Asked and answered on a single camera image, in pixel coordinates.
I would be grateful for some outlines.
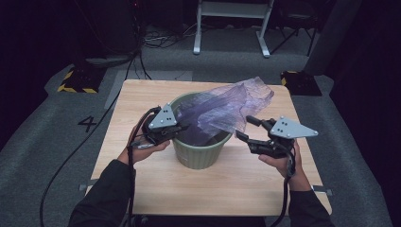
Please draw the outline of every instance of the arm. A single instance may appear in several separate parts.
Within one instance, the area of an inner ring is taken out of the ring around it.
[[[169,145],[165,141],[157,147],[135,149],[133,162],[148,158],[153,152],[164,150]],[[130,181],[135,183],[135,170],[130,176],[128,150],[124,148],[116,160],[103,170],[88,194],[80,201],[71,214],[68,226],[119,226],[127,212],[130,199]]]
[[[334,226],[324,206],[311,189],[309,180],[302,168],[300,147],[296,141],[293,152],[295,153],[296,170],[295,175],[288,182],[291,197],[288,213],[291,226]],[[274,159],[262,154],[259,155],[259,160],[276,167],[280,174],[286,177],[287,158]]]

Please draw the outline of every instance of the hand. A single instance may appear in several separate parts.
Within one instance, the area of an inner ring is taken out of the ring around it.
[[[302,168],[300,146],[298,145],[296,140],[294,142],[294,149],[291,152],[295,154],[296,166],[295,175],[292,176],[288,182],[289,189],[292,191],[309,191],[311,190],[311,186]],[[287,176],[288,158],[274,159],[268,155],[261,154],[259,155],[259,160],[270,166],[275,167],[283,177]]]
[[[297,140],[294,141],[294,149],[291,152],[295,154],[295,171],[298,171],[299,168],[302,170],[300,146],[298,145]],[[283,177],[287,176],[288,158],[275,159],[270,157],[269,155],[261,154],[259,155],[259,160],[270,166],[275,167]]]
[[[128,143],[126,145],[126,147],[130,144],[130,141],[133,137],[133,134],[136,130],[136,127],[141,127],[141,126],[135,126],[133,127],[131,134],[130,134],[130,138],[128,140]],[[139,129],[137,135],[141,135],[142,132],[142,128]],[[134,138],[134,141],[140,141],[141,137],[137,137]],[[154,147],[150,147],[150,148],[135,148],[132,151],[132,159],[133,159],[133,163],[137,163],[139,161],[145,160],[147,159],[153,152],[155,151],[161,151],[164,150],[168,145],[170,144],[170,141],[164,141],[162,144],[158,145],[158,146],[154,146]],[[121,154],[118,156],[117,160],[119,160],[120,162],[128,165],[129,164],[129,157],[128,157],[128,149],[124,148],[124,150],[121,152]]]

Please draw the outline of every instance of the table leg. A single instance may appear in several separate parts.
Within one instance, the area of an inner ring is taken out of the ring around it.
[[[197,15],[197,34],[195,35],[194,54],[199,55],[201,52],[201,0],[198,2]]]

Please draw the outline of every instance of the person's right hand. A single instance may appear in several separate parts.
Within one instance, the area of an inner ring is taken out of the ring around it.
[[[295,175],[289,180],[289,189],[293,191],[308,191],[311,189],[309,181],[302,168],[302,159],[300,153],[300,146],[297,140],[294,142],[294,149],[291,151],[295,155]],[[268,155],[259,155],[259,160],[268,164],[269,166],[275,167],[278,172],[283,176],[287,176],[287,164],[288,158],[275,159]]]

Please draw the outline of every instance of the person's left hand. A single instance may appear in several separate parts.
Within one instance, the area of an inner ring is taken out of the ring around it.
[[[128,140],[128,143],[126,145],[126,147],[130,144],[130,141],[133,137],[133,134],[135,132],[136,127],[141,127],[141,126],[135,126],[133,127],[131,134],[130,134],[130,138]],[[139,129],[137,136],[138,135],[142,135],[142,127]],[[138,136],[137,138],[134,138],[134,141],[140,141],[140,138],[142,136]],[[170,144],[170,141],[164,141],[162,144],[158,145],[158,146],[153,146],[150,148],[134,148],[133,152],[132,152],[132,159],[133,159],[133,163],[137,163],[139,161],[145,160],[147,159],[153,152],[155,151],[161,151],[164,150],[168,145]],[[120,162],[128,165],[129,164],[129,157],[128,157],[128,149],[124,148],[124,150],[121,152],[121,154],[118,156],[117,160],[119,160]]]

